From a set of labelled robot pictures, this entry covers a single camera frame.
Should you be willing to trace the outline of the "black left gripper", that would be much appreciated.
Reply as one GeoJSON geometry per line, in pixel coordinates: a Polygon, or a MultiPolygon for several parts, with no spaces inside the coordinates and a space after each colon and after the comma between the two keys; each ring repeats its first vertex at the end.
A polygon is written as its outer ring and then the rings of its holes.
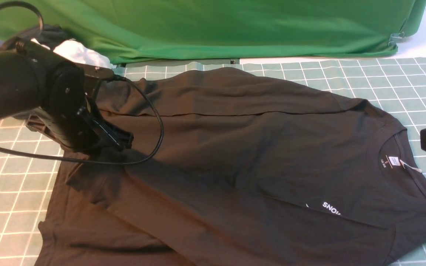
{"type": "Polygon", "coordinates": [[[26,127],[76,153],[90,153],[97,146],[130,149],[133,134],[103,118],[95,101],[85,94],[84,80],[84,71],[77,65],[66,63],[49,71],[42,105],[28,117],[26,127]]]}

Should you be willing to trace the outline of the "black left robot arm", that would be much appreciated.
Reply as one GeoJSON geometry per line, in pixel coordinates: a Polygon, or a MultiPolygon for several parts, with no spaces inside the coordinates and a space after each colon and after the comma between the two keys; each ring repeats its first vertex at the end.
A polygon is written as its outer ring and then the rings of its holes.
{"type": "Polygon", "coordinates": [[[36,44],[17,40],[0,51],[0,119],[33,111],[27,127],[65,150],[93,153],[129,149],[133,135],[106,121],[94,96],[113,71],[77,64],[36,44]]]}

